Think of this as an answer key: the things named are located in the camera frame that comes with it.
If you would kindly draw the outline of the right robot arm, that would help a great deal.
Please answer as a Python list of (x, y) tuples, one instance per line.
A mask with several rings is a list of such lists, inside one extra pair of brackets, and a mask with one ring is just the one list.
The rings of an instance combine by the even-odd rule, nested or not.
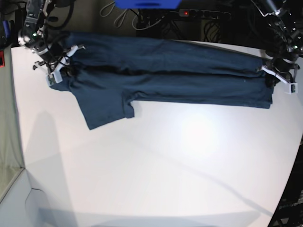
[[(18, 44), (33, 53), (41, 60), (36, 61), (33, 70), (46, 70), (47, 76), (56, 73), (70, 77), (76, 75), (77, 69), (71, 59), (73, 56), (71, 32), (65, 31), (74, 11), (73, 0), (29, 0), (26, 6), (26, 18), (23, 27), (18, 32)], [(59, 26), (52, 26), (56, 21), (51, 12), (55, 8), (68, 7), (68, 15)]]

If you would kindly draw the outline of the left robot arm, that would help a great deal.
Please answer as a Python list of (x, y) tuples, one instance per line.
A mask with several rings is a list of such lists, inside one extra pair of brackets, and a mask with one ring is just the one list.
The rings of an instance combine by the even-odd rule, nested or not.
[(281, 81), (286, 93), (297, 93), (296, 76), (300, 66), (296, 62), (303, 56), (303, 30), (296, 26), (285, 0), (253, 0), (252, 4), (278, 37), (277, 50), (260, 70)]

